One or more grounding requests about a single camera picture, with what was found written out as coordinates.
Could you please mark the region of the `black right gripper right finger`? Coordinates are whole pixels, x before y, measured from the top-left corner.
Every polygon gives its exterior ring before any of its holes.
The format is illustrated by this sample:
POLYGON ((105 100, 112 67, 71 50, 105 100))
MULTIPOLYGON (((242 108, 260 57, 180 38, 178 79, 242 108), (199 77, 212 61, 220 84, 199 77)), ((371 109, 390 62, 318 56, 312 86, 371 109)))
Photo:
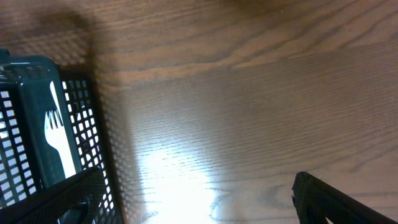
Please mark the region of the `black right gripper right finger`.
POLYGON ((397 224, 308 172, 296 174, 292 191, 293 205, 301 224, 397 224))

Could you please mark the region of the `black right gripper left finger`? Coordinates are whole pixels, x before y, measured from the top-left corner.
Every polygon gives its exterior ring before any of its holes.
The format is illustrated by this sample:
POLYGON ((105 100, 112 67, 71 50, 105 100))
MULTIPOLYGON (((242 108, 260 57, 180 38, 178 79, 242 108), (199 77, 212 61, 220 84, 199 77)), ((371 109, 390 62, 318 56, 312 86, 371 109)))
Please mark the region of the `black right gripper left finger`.
POLYGON ((1 223, 91 223, 105 191, 103 172, 90 167, 2 208, 1 223))

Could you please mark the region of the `white plastic fork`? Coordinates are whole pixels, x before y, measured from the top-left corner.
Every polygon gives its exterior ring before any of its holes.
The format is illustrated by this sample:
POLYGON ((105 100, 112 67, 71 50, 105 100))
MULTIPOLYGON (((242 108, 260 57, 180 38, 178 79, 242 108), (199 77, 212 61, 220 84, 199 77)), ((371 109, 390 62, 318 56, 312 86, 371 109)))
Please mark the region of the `white plastic fork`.
POLYGON ((45 112, 44 134, 46 142, 56 149, 60 155, 63 171, 66 178, 76 174, 75 165, 68 144, 67 134, 64 127, 60 106, 55 91, 54 82, 50 82, 50 92, 55 103, 56 109, 45 112))

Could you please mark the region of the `black plastic basket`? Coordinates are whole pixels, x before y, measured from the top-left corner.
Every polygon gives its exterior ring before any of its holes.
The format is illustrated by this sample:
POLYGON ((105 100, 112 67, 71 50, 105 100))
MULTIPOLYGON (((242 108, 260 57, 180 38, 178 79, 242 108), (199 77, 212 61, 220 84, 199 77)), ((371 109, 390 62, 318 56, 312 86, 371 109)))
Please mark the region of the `black plastic basket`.
POLYGON ((1 50, 1 209, 65 179, 60 155, 45 140, 45 112, 56 106, 53 81, 76 174, 97 167, 106 191, 91 223, 121 223, 98 99, 92 79, 42 55, 1 50))

